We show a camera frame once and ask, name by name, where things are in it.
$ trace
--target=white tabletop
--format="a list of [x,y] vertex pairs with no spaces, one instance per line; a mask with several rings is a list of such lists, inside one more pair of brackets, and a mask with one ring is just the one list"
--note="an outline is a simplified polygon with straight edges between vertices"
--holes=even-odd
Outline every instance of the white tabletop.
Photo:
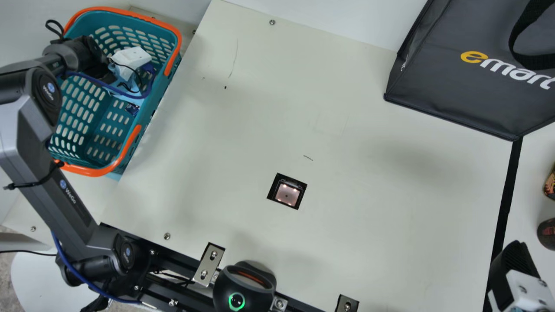
[[555,124],[524,137],[504,244],[527,244],[532,260],[552,293],[555,292],[555,251],[538,240],[538,225],[555,217],[555,202],[543,194],[543,186],[555,163]]
[[393,52],[270,19],[212,1],[100,220],[325,311],[480,310],[510,142],[384,102]]

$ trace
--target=metal bracket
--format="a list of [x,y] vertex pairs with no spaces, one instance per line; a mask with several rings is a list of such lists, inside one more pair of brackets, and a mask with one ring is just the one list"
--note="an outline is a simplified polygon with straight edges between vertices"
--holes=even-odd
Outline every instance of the metal bracket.
[[210,281],[216,272],[218,265],[224,255],[225,248],[208,243],[204,254],[200,258],[199,268],[196,270],[193,281],[204,287],[210,285]]
[[281,297],[275,296],[274,297],[274,302],[272,303],[272,308],[270,309],[270,311],[272,312],[285,312],[285,309],[287,308],[287,299],[283,299]]
[[339,295],[335,312],[356,312],[359,309],[359,302],[347,296]]

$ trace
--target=blue cable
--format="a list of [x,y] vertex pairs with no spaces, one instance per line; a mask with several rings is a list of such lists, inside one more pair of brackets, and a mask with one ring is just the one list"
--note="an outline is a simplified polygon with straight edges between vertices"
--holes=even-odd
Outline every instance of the blue cable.
[[58,240],[56,235],[54,235],[54,232],[52,232],[52,238],[54,239],[54,245],[56,245],[56,249],[58,249],[58,254],[60,255],[60,258],[62,259],[63,263],[67,266],[67,268],[71,271],[71,273],[73,273],[73,275],[75,275],[80,281],[89,285],[89,287],[91,287],[94,291],[96,291],[97,293],[99,293],[100,295],[103,295],[104,297],[106,297],[108,299],[112,299],[114,301],[121,302],[121,303],[127,303],[127,304],[141,304],[142,303],[141,301],[125,300],[125,299],[120,299],[120,298],[114,297],[112,295],[109,295],[108,293],[106,293],[102,289],[98,288],[93,283],[89,282],[84,276],[81,275],[81,273],[79,273],[71,265],[71,263],[69,263],[68,259],[65,257],[65,253],[62,251],[62,247],[60,246],[60,241]]
[[118,88],[112,87],[111,85],[107,84],[106,82],[103,82],[103,81],[101,81],[101,80],[98,80],[98,79],[96,79],[96,78],[93,78],[93,77],[91,77],[91,76],[89,76],[89,75],[86,75],[86,74],[83,74],[83,73],[78,73],[78,72],[65,72],[65,74],[66,74],[67,76],[77,76],[77,77],[85,78],[85,79],[87,79],[87,80],[90,80],[90,81],[92,81],[92,82],[94,82],[94,83],[96,83],[96,84],[100,84],[100,85],[106,87],[107,89],[110,89],[110,90],[112,90],[113,92],[119,93],[119,94],[121,94],[121,95],[123,95],[123,96],[125,96],[125,97],[130,98],[130,99],[144,99],[144,98],[146,98],[146,97],[150,94],[150,91],[151,91],[151,89],[152,89],[152,82],[154,81],[154,78],[156,78],[156,76],[154,75],[154,73],[152,73],[152,72],[150,72],[150,73],[153,75],[153,77],[152,77],[152,79],[149,81],[149,83],[148,83],[148,85],[147,85],[147,89],[145,90],[145,92],[144,92],[142,95],[132,95],[132,94],[129,94],[129,93],[125,93],[125,92],[121,91],[121,90],[118,89]]

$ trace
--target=shopping basket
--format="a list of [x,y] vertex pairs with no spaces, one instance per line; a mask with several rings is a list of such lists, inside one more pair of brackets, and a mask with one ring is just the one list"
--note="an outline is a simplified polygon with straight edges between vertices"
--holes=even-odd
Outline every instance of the shopping basket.
[[[138,112],[86,78],[60,79],[63,104],[48,149],[62,169],[99,177],[122,174],[170,83],[181,56],[181,34],[157,19],[122,9],[93,7],[79,11],[65,27],[65,37],[91,36],[104,53],[140,46],[152,56],[156,71],[149,95]],[[151,79],[139,71],[143,79]]]

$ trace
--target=orange basket handle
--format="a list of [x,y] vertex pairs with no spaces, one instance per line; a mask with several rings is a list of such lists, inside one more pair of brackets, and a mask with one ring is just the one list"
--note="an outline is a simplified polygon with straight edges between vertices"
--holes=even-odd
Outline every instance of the orange basket handle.
[[114,160],[108,166],[100,169],[91,169],[91,168],[82,167],[79,165],[72,165],[72,164],[65,163],[62,169],[68,172],[73,172],[80,175],[86,175],[88,177],[101,177],[103,175],[106,175],[112,172],[115,168],[117,168],[120,165],[120,163],[122,163],[123,159],[127,155],[129,148],[131,147],[131,144],[133,144],[133,142],[135,141],[135,138],[137,138],[142,128],[143,126],[141,126],[140,124],[135,126],[135,128],[131,132],[131,135],[129,136],[129,139],[127,140],[127,142],[125,142],[125,146],[123,147],[122,152],[119,153],[118,159]]
[[179,30],[177,28],[173,27],[172,25],[170,25],[168,23],[164,23],[162,21],[159,21],[155,18],[144,16],[144,15],[141,15],[141,14],[137,14],[135,12],[130,12],[130,11],[117,9],[117,8],[110,8],[110,7],[92,7],[92,8],[86,8],[86,9],[83,9],[83,10],[77,12],[69,20],[69,22],[65,25],[64,34],[71,28],[71,26],[73,25],[73,23],[75,23],[75,20],[77,20],[77,18],[79,18],[79,16],[81,16],[84,13],[90,12],[90,11],[107,11],[107,12],[117,13],[117,14],[121,14],[121,15],[131,16],[131,17],[134,17],[134,18],[142,19],[142,20],[147,21],[149,23],[152,23],[154,25],[166,28],[167,30],[173,32],[174,35],[177,37],[177,44],[175,45],[174,52],[171,54],[171,57],[169,58],[168,62],[166,63],[166,68],[164,69],[164,76],[166,76],[166,77],[170,76],[171,68],[173,67],[175,59],[177,57],[177,54],[179,53],[179,49],[181,48],[181,33],[179,32]]

